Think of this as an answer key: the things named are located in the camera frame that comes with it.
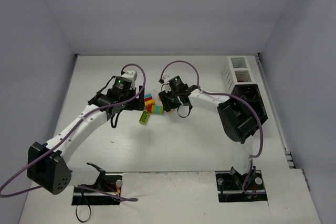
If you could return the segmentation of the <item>lime green long lego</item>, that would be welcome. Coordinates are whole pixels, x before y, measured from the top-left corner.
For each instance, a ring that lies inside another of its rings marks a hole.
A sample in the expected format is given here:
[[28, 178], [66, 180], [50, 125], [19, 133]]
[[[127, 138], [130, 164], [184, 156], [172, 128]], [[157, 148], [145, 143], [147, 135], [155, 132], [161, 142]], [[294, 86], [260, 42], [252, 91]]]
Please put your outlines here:
[[142, 125], [145, 125], [149, 119], [149, 116], [150, 116], [150, 112], [148, 111], [143, 111], [141, 116], [140, 116], [140, 119], [139, 119], [139, 123], [142, 124]]

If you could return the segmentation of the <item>red green blue lego stack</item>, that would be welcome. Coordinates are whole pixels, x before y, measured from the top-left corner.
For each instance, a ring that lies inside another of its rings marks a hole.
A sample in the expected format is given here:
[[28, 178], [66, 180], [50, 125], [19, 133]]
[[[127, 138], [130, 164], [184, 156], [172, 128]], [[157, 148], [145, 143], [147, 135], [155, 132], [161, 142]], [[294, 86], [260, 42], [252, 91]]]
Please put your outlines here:
[[163, 107], [160, 105], [149, 104], [146, 107], [146, 110], [151, 114], [163, 114], [164, 113]]

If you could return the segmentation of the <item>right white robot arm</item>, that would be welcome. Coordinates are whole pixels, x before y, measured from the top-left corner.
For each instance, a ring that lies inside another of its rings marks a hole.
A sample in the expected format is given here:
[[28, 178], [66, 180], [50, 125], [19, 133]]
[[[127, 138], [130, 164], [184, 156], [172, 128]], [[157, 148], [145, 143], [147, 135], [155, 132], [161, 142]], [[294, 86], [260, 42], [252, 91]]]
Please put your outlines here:
[[267, 120], [267, 113], [257, 84], [237, 84], [230, 94], [213, 94], [198, 86], [188, 86], [180, 76], [165, 76], [159, 80], [159, 98], [163, 110], [169, 112], [183, 106], [191, 112], [200, 108], [219, 115], [227, 137], [234, 142], [232, 171], [245, 175], [250, 169], [253, 136]]

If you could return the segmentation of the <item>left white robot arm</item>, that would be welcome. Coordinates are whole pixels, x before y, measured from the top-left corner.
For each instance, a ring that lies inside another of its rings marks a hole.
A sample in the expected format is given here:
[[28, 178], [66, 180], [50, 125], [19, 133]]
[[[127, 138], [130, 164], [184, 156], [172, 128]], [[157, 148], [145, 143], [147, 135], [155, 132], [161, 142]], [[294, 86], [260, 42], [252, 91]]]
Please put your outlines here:
[[123, 110], [144, 109], [144, 86], [135, 87], [137, 73], [127, 71], [115, 77], [103, 94], [99, 90], [82, 113], [57, 136], [44, 144], [35, 142], [28, 150], [27, 177], [53, 195], [68, 186], [100, 189], [103, 169], [87, 163], [83, 169], [68, 166], [77, 148], [100, 126]]

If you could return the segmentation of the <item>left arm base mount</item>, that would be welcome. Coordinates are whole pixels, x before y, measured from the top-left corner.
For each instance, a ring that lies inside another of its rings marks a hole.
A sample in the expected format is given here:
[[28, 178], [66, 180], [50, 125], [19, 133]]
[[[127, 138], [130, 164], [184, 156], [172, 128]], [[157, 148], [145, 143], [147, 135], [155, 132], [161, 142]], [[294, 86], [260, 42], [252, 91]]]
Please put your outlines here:
[[[121, 187], [123, 184], [122, 174], [107, 173], [104, 169], [94, 163], [87, 163], [87, 165], [94, 167], [98, 172], [98, 178], [92, 185], [85, 184], [85, 186], [109, 193], [115, 196], [121, 196]], [[120, 205], [121, 200], [111, 198], [95, 191], [81, 189], [75, 187], [73, 189], [73, 196], [71, 204], [73, 206], [112, 206]]]

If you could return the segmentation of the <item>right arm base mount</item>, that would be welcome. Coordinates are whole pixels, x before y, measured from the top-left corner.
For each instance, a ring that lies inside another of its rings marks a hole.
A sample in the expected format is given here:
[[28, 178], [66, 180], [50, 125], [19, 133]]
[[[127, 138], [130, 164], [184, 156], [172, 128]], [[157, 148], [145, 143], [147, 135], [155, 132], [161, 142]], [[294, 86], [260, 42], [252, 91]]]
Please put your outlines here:
[[262, 173], [259, 170], [246, 183], [246, 192], [242, 190], [244, 176], [238, 178], [229, 172], [216, 172], [215, 176], [220, 203], [268, 201]]

